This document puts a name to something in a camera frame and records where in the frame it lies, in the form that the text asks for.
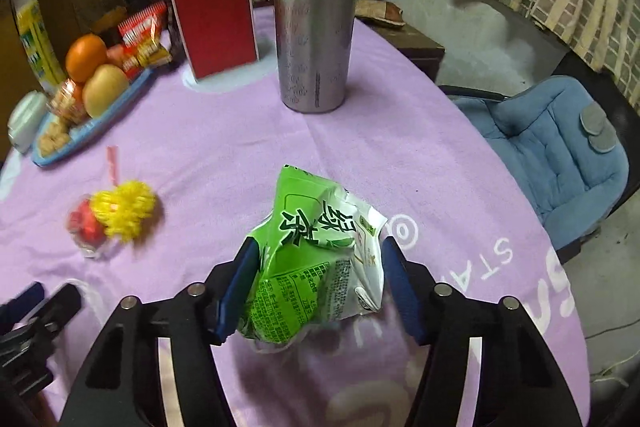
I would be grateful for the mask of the green tea carton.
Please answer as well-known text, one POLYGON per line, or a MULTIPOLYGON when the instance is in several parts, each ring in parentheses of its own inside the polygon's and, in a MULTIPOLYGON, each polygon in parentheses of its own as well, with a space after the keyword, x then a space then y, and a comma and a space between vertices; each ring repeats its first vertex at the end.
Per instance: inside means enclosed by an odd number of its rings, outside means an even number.
POLYGON ((240 333, 286 348, 311 329, 378 312, 386 223, 341 184, 283 166, 270 215, 250 233, 259 245, 259 269, 240 333))

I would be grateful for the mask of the clear cup red jelly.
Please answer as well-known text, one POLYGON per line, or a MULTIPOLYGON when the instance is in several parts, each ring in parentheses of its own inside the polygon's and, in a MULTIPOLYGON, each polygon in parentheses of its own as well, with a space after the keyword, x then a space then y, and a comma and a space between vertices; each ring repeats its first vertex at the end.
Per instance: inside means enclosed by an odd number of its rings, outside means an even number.
POLYGON ((106 249, 105 227, 90 207, 90 197, 82 196, 66 218, 66 230, 87 259, 99 259, 106 249))

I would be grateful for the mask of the yellow yarn pompom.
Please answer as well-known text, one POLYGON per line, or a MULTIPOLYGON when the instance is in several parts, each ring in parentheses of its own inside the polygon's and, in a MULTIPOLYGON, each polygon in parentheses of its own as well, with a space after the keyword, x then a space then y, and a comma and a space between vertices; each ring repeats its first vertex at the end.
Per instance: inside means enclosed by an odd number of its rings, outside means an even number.
POLYGON ((141 239, 145 223, 154 216, 156 195, 148 184, 140 180, 118 182, 116 146, 106 148, 106 160, 112 187, 92 194, 89 207, 109 239, 117 237, 122 243, 137 242, 141 239))

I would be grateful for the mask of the pile of walnuts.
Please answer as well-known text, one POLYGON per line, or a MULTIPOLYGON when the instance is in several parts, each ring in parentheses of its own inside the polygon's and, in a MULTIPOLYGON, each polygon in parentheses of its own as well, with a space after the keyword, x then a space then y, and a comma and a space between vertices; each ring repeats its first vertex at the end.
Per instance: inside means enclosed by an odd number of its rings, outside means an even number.
POLYGON ((70 142, 70 134, 67 122, 54 117, 38 138, 37 147, 41 156, 48 157, 57 150, 61 150, 68 142, 70 142))

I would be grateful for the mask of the blue oval fruit plate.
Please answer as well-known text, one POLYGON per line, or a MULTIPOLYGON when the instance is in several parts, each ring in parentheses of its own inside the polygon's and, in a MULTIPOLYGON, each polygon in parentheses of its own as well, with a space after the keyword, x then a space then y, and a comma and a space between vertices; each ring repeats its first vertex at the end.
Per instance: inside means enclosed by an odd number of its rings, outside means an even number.
POLYGON ((145 69, 130 84, 129 88, 98 118, 90 118, 83 124, 70 130, 70 141, 64 144, 59 150, 49 155, 42 155, 38 146, 38 140, 44 135, 47 127, 54 121, 54 115, 47 113, 41 121, 36 134, 36 139, 32 142, 32 162, 40 168, 48 168, 58 162, 69 158, 80 152, 84 147, 111 129, 115 122, 124 117, 130 108, 134 107, 139 98, 145 95, 155 80, 156 72, 152 69, 145 69))

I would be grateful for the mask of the white enamel lidded pot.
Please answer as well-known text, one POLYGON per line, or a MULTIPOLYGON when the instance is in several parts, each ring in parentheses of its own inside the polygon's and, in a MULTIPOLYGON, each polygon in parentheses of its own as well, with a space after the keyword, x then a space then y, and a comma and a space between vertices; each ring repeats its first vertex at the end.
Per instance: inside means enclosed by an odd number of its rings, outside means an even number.
POLYGON ((11 145, 21 154, 26 154, 41 121, 48 113, 48 99, 39 91, 30 91, 14 107, 8 121, 8 138, 11 145))

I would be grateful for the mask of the wrapped orange in bag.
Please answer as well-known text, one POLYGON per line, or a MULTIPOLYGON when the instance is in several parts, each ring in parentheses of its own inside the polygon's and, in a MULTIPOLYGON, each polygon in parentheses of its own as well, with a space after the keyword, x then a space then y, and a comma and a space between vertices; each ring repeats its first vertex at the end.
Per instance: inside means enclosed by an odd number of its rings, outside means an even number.
POLYGON ((67 126, 74 127, 89 119, 82 101, 82 86, 67 78, 48 103, 50 112, 67 126))

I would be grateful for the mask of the blue cushioned chair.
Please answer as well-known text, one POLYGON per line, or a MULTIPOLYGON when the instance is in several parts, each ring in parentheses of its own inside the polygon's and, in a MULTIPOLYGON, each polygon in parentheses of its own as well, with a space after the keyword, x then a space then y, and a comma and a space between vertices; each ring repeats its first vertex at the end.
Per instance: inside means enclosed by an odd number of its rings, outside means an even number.
POLYGON ((599 228, 623 196, 626 150, 577 79, 552 76, 513 96, 440 90, 500 157, 558 251, 599 228))

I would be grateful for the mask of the yellow apple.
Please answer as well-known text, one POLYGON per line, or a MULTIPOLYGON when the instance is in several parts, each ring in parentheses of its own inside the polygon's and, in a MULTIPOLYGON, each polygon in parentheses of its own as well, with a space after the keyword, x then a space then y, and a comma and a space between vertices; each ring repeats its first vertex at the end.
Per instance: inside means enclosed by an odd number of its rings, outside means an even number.
POLYGON ((91 118, 98 118, 128 89, 129 80, 117 66, 99 66, 82 88, 82 103, 91 118))

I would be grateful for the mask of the orange fruit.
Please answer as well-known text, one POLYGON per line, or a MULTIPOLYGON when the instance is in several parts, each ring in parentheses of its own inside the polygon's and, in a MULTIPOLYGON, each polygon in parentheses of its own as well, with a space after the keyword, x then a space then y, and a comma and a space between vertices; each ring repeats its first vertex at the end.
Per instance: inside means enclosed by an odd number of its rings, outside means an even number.
POLYGON ((88 34, 70 46, 65 57, 65 68, 71 80, 85 83, 106 62, 107 47, 104 41, 95 34, 88 34))

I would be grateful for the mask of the yellow green tall box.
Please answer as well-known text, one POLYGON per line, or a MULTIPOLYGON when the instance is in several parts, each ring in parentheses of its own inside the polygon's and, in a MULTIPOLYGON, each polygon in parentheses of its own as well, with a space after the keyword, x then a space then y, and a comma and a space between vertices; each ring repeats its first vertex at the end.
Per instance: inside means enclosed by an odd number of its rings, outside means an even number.
POLYGON ((16 12, 18 35, 30 69, 47 94, 55 95, 66 74, 54 53, 38 0, 28 0, 16 12))

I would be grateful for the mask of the red snack packet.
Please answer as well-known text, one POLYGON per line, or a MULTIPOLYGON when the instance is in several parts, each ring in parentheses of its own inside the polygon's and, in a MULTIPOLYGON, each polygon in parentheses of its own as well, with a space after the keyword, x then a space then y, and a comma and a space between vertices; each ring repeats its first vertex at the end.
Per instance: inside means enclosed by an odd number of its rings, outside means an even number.
POLYGON ((162 43, 166 22, 167 6, 160 1, 128 17, 117 26, 124 49, 122 70, 130 80, 147 68, 171 62, 171 54, 162 43))

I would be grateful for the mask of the red white tissue box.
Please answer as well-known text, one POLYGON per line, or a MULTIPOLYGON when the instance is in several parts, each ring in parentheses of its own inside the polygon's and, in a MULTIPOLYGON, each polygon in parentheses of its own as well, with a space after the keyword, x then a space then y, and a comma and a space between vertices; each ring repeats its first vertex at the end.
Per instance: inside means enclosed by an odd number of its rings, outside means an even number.
POLYGON ((195 80, 258 61, 252 0, 171 0, 171 4, 195 80))

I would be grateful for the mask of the steel thermos bottle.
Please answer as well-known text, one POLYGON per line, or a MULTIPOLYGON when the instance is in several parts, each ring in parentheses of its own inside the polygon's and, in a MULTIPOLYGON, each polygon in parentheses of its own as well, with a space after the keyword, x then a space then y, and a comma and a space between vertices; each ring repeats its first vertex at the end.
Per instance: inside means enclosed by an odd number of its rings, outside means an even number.
POLYGON ((280 95, 303 114, 329 113, 346 96, 356 0, 274 0, 280 95))

